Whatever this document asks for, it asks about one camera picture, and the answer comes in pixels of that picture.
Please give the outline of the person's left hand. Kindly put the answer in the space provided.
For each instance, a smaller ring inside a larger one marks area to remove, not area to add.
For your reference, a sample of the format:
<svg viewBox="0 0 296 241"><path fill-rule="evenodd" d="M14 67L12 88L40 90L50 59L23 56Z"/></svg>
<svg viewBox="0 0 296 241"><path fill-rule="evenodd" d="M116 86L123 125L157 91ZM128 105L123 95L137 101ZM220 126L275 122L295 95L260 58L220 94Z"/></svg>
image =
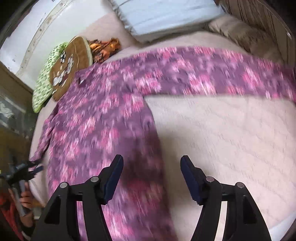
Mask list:
<svg viewBox="0 0 296 241"><path fill-rule="evenodd" d="M21 222L25 227L32 227L35 223L33 209L44 208L45 206L31 193L28 182L25 182L25 190L21 193L20 203L24 208L29 209L26 215L20 217Z"/></svg>

